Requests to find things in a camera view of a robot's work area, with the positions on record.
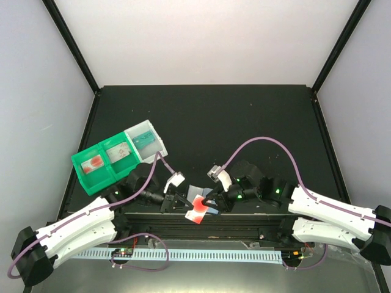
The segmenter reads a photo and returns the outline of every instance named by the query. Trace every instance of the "black metal frame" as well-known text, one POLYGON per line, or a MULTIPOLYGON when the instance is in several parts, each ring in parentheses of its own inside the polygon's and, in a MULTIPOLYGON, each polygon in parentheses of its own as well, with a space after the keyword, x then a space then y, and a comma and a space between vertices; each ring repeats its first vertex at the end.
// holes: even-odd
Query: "black metal frame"
MULTIPOLYGON (((92 104, 92 108, 88 117, 88 121, 84 130, 84 133, 82 135, 81 143, 79 146, 79 150, 81 151, 86 147, 87 139, 89 136, 89 132, 97 111, 98 102, 100 99, 100 88, 95 81, 95 78, 93 77, 86 61, 84 60, 81 51, 79 50, 74 38, 72 37, 72 34, 65 23, 64 19, 62 18, 62 15, 55 3, 54 0, 42 0, 45 4, 46 8, 48 9, 54 23, 56 24, 59 32, 61 33, 62 37, 64 38, 66 44, 68 45, 71 53, 73 54, 73 57, 75 58, 76 62, 78 63, 81 71, 83 72, 85 78, 87 79, 87 82, 89 83, 92 91, 95 94, 95 98, 92 104)), ((318 126, 321 132, 321 136, 324 142, 324 146, 327 151, 327 155, 329 158, 330 165, 332 167, 332 172, 335 178, 335 183, 337 185, 338 192, 341 196, 342 201, 346 203, 350 203, 348 191, 346 189, 345 183, 343 181, 342 173, 338 164, 337 157, 335 155, 331 138, 329 136, 329 133, 327 131, 327 127, 324 121, 324 117, 318 102, 317 93, 319 92, 321 86, 323 85, 324 81, 326 80, 328 74, 330 73, 332 67, 334 66, 336 60, 338 59, 340 53, 342 52, 343 48, 345 47, 346 43, 348 42, 351 34, 353 33, 354 29, 356 28, 357 24, 359 23, 362 15, 366 11, 367 7, 369 6, 371 0, 359 0, 355 9, 353 10, 347 24, 345 25, 344 29, 342 30, 336 44, 334 45, 329 57, 327 58, 326 63, 324 64, 321 72, 319 73, 319 76, 317 77, 311 91, 310 91, 310 98, 313 105, 313 111, 315 113, 316 119, 318 120, 318 126)), ((70 179, 68 181, 67 189, 65 191, 65 196, 62 201, 60 211, 59 211, 59 217, 63 214, 63 211, 66 210, 66 205, 69 202, 70 198, 67 197, 67 195, 71 194, 71 190, 73 189, 73 186, 76 181, 76 173, 74 170, 72 170, 70 179)), ((375 271, 376 279, 379 283, 379 287, 382 293, 390 292, 386 283, 386 279, 384 278, 384 274, 381 270, 380 265, 373 264, 373 268, 375 271)))

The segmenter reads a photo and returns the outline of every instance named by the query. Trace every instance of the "perforated metal strip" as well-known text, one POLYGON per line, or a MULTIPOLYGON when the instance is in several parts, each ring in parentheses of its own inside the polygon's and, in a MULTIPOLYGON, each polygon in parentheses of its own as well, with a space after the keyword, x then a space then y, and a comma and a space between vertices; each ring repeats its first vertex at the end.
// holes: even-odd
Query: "perforated metal strip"
MULTIPOLYGON (((73 258, 76 259, 111 259, 111 252, 116 248, 94 247, 85 250, 73 258)), ((132 257, 116 257, 114 259, 137 261, 165 261, 164 249, 136 248, 132 257)), ((216 261, 216 262, 265 262, 281 264, 281 252, 261 250, 191 250, 170 249, 170 261, 216 261)))

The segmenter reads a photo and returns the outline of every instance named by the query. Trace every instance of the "white wall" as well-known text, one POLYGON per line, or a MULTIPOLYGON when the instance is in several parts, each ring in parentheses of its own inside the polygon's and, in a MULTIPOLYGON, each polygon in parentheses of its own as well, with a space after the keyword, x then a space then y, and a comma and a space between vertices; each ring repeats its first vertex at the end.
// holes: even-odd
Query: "white wall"
MULTIPOLYGON (((354 204, 391 207, 391 1, 372 1, 319 94, 354 204)), ((391 287, 391 268, 384 267, 391 287)))
POLYGON ((357 0, 56 0, 99 86, 312 86, 357 0))
POLYGON ((0 1, 0 291, 19 230, 54 220, 93 93, 42 1, 0 1))

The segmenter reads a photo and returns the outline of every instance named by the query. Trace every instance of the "gray floor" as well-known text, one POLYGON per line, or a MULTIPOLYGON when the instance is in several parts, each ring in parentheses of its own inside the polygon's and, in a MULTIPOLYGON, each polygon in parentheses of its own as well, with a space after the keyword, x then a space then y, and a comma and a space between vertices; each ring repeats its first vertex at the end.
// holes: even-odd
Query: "gray floor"
MULTIPOLYGON (((312 261, 320 258, 314 256, 312 261)), ((157 267, 161 263, 137 262, 157 267)), ((319 267, 286 271, 280 265, 217 262, 172 262, 164 271, 145 273, 113 269, 108 261, 71 259, 33 293, 82 292, 379 292, 370 264, 338 250, 319 267)))

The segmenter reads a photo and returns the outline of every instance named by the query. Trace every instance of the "black mat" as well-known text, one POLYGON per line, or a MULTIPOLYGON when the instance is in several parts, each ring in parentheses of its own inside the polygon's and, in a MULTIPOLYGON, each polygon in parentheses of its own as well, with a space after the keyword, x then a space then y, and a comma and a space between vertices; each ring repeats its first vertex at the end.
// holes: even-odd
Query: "black mat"
MULTIPOLYGON (((292 152, 308 188, 340 198, 304 85, 104 87, 87 147, 146 119, 163 139, 169 164, 192 185, 213 187, 206 173, 214 164, 225 163, 247 139, 270 136, 292 152)), ((247 159, 269 176, 297 182, 289 158, 271 142, 255 142, 237 159, 247 159)), ((156 172, 162 183, 169 177, 161 163, 156 172)), ((67 209, 77 211, 94 198, 87 196, 77 181, 67 209)), ((134 204, 129 210, 158 209, 134 204)))

